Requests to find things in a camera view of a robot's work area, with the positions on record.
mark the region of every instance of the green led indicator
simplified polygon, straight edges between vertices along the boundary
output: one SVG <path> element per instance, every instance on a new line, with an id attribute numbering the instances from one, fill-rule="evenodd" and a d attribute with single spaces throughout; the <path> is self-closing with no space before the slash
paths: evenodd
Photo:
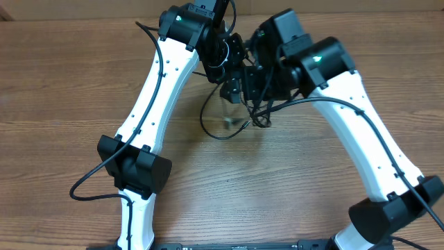
<path id="1" fill-rule="evenodd" d="M 322 59 L 322 56 L 314 56 L 314 57 L 313 57 L 313 60 L 314 60 L 315 62 L 319 62 L 321 59 Z"/>

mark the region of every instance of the wooden table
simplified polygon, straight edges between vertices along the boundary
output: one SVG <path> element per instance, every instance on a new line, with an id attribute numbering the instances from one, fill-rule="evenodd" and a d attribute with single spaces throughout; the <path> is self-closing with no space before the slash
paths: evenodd
<path id="1" fill-rule="evenodd" d="M 235 31 L 249 38 L 266 18 L 240 17 Z M 425 175 L 444 178 L 444 13 L 300 19 L 315 41 L 344 43 L 400 147 Z M 1 249 L 84 249 L 118 237 L 120 201 L 79 202 L 68 191 L 100 161 L 96 143 L 127 117 L 153 54 L 133 19 L 0 23 Z M 213 140 L 198 123 L 213 87 L 192 76 L 166 130 L 162 156 L 173 170 L 156 201 L 157 240 L 293 242 L 345 227 L 348 208 L 366 193 L 326 121 L 309 104 L 294 106 L 273 114 L 272 128 Z M 228 134 L 221 105 L 214 98 L 205 121 Z M 78 193 L 116 191 L 100 171 Z M 444 219 L 444 199 L 434 210 Z M 428 215 L 397 235 L 431 249 L 444 244 Z"/>

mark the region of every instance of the beige wall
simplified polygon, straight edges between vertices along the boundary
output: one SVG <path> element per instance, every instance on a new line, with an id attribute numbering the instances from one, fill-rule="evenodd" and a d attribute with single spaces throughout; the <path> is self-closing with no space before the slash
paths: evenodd
<path id="1" fill-rule="evenodd" d="M 0 0 L 6 19 L 96 19 L 158 17 L 171 5 L 192 0 Z M 236 0 L 240 15 L 441 10 L 444 0 Z"/>

